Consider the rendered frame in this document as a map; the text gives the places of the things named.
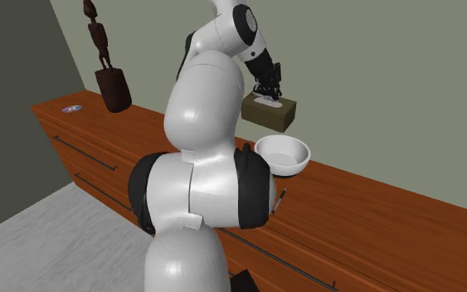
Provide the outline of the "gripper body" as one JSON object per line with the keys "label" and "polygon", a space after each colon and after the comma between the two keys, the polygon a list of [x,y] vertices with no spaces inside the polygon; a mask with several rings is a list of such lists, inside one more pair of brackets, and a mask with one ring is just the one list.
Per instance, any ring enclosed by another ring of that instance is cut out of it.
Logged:
{"label": "gripper body", "polygon": [[280,63],[274,63],[270,53],[264,49],[257,57],[245,62],[247,69],[255,78],[253,90],[273,90],[280,88]]}

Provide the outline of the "olive tissue box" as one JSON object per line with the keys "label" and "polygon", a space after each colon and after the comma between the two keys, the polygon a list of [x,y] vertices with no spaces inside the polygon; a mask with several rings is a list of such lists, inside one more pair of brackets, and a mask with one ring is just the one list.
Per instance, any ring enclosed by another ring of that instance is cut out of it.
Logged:
{"label": "olive tissue box", "polygon": [[277,102],[250,93],[241,104],[241,117],[254,124],[283,133],[293,123],[297,102],[281,97]]}

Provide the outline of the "white bowl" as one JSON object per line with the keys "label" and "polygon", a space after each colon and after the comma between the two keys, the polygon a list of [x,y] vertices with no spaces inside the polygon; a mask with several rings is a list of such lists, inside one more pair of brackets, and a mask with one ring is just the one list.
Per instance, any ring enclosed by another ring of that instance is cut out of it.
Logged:
{"label": "white bowl", "polygon": [[259,139],[254,150],[269,164],[273,175],[292,177],[302,172],[311,158],[311,150],[303,141],[283,134]]}

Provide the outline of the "dark brown wooden figure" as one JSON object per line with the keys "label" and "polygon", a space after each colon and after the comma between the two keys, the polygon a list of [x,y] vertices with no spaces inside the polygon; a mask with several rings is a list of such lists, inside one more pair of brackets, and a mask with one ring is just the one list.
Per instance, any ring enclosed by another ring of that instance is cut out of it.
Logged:
{"label": "dark brown wooden figure", "polygon": [[110,113],[119,113],[132,104],[129,87],[124,72],[113,67],[109,55],[109,42],[102,23],[97,22],[98,13],[91,0],[83,1],[83,12],[90,19],[88,30],[91,39],[97,48],[102,68],[95,72],[95,78],[100,89],[103,101]]}

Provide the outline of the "brown wooden chest of drawers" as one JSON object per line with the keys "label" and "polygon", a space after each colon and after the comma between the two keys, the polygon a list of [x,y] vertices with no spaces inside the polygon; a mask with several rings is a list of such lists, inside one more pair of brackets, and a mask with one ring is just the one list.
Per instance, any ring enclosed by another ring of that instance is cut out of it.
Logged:
{"label": "brown wooden chest of drawers", "polygon": [[[163,116],[112,114],[88,90],[32,111],[75,184],[133,221],[128,177],[171,149]],[[217,233],[229,271],[248,269],[260,292],[467,292],[467,209],[316,162],[276,186],[286,194],[265,226]]]}

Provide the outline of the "black and grey pen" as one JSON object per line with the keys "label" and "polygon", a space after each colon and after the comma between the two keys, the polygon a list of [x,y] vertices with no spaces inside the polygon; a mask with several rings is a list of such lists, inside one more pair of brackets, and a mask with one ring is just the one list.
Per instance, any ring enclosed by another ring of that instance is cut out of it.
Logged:
{"label": "black and grey pen", "polygon": [[271,215],[275,214],[275,211],[277,210],[278,206],[280,205],[284,195],[286,194],[286,187],[282,190],[281,194],[278,196],[274,206],[271,209]]}

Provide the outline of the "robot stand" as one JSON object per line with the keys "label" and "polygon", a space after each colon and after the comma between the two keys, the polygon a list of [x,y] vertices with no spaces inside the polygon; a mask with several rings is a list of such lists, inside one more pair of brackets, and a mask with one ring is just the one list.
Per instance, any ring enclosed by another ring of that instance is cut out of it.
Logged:
{"label": "robot stand", "polygon": [[231,292],[260,292],[248,269],[230,278]]}

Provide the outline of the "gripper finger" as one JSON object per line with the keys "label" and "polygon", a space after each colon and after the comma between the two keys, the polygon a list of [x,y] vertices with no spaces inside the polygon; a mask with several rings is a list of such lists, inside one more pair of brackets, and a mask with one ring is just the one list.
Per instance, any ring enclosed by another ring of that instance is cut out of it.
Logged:
{"label": "gripper finger", "polygon": [[257,82],[255,84],[255,95],[271,98],[272,100],[279,100],[282,96],[280,84],[276,83],[275,85],[263,85]]}

